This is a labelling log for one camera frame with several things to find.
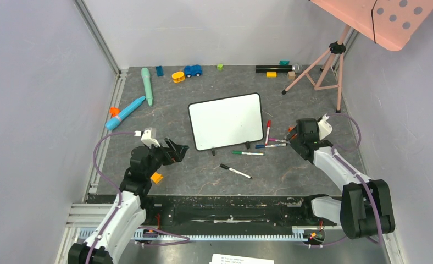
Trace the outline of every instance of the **pink board with holes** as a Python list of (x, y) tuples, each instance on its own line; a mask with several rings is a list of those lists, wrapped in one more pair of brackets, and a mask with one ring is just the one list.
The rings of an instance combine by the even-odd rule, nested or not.
[[(313, 3), (374, 39), (370, 11), (375, 0), (312, 0)], [(376, 42), (399, 51), (433, 10), (433, 0), (377, 0), (374, 8)]]

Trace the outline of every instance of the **blue cylindrical toy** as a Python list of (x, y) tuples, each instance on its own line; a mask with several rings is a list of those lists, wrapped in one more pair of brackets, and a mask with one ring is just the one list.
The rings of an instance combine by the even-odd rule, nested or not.
[(129, 114), (131, 114), (137, 107), (139, 107), (142, 102), (145, 100), (145, 96), (141, 96), (138, 99), (135, 99), (130, 105), (128, 105), (126, 108), (124, 108), (121, 112), (119, 112), (118, 115), (112, 117), (108, 122), (105, 124), (105, 127), (108, 130), (115, 129), (121, 121), (123, 121)]

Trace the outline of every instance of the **robotic arm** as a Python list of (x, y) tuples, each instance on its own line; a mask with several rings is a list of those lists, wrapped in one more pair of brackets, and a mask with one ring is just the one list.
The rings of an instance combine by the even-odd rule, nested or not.
[(136, 131), (144, 146), (132, 150), (130, 167), (110, 211), (99, 227), (83, 244), (74, 244), (68, 252), (68, 264), (84, 264), (91, 247), (90, 264), (116, 264), (131, 239), (131, 234), (147, 218), (153, 202), (147, 197), (152, 182), (150, 177), (162, 165), (181, 162), (188, 146), (175, 144), (166, 138), (168, 147), (163, 147), (155, 139), (156, 130), (147, 128), (143, 133)]
[(390, 188), (384, 180), (372, 180), (358, 172), (332, 149), (332, 143), (325, 137), (324, 119), (299, 119), (296, 127), (287, 135), (291, 147), (305, 160), (321, 169), (342, 189), (341, 200), (327, 195), (313, 195), (304, 198), (302, 207), (306, 216), (326, 218), (340, 223), (345, 234), (351, 238), (362, 238), (378, 233), (370, 199), (362, 182), (366, 183), (378, 209), (381, 230), (384, 234), (395, 229), (395, 218), (391, 205)]

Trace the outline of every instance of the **red marker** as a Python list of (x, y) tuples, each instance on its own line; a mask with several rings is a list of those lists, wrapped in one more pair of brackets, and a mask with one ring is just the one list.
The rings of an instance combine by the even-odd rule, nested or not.
[(268, 145), (268, 134), (270, 134), (270, 126), (271, 126), (271, 120), (268, 120), (268, 123), (267, 123), (267, 135), (265, 137), (265, 146)]

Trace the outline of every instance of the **black cable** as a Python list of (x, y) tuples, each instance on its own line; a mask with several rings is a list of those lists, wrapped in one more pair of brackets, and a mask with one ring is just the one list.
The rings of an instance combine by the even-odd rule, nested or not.
[(374, 3), (374, 6), (372, 7), (372, 10), (370, 11), (370, 15), (372, 16), (372, 30), (374, 32), (374, 43), (376, 44), (376, 39), (375, 39), (375, 23), (374, 23), (374, 10), (375, 10), (375, 5), (376, 5), (376, 1)]

